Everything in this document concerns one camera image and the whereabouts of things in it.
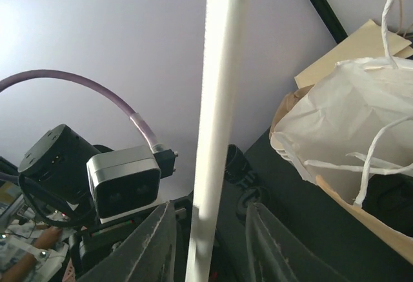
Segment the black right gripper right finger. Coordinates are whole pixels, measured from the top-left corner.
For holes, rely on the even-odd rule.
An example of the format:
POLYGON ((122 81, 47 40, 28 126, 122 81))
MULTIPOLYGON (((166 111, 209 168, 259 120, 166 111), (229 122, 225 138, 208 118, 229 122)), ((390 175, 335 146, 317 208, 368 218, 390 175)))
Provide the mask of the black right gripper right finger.
POLYGON ((265 205, 248 205, 245 226, 252 281, 348 280, 313 254, 265 205))

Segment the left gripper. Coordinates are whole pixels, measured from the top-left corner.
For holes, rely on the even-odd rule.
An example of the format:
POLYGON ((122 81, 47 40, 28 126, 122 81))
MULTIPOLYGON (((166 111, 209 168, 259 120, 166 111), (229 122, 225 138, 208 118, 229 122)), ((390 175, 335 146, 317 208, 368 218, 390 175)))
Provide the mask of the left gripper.
POLYGON ((65 124, 47 131, 18 167, 18 185, 26 203, 41 220, 55 227, 97 224, 86 163, 111 151, 107 146, 90 144, 65 124))

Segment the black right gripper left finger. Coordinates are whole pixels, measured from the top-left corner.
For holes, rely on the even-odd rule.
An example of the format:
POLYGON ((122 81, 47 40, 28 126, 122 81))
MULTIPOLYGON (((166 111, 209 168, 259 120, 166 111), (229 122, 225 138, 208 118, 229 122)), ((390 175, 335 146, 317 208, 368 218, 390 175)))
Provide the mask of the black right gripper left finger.
POLYGON ((86 282, 173 281, 176 211, 159 205, 123 243, 79 278, 86 282))

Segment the orange paper bag white handles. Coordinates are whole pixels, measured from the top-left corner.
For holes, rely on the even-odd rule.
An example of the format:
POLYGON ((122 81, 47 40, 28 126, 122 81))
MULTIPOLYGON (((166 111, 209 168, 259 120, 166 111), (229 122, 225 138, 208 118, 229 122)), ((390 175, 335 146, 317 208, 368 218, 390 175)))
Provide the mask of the orange paper bag white handles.
POLYGON ((412 237, 363 210, 374 175, 412 175, 412 61, 390 53, 386 0, 384 54, 337 62, 281 120, 269 138, 305 181, 320 187, 407 261, 412 237))

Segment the white straw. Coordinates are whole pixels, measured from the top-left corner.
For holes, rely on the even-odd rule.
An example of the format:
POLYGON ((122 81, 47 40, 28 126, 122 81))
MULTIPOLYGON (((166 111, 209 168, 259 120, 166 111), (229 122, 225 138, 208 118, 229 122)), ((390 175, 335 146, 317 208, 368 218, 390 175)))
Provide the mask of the white straw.
POLYGON ((208 281, 248 0, 206 0, 205 42, 186 281, 208 281))

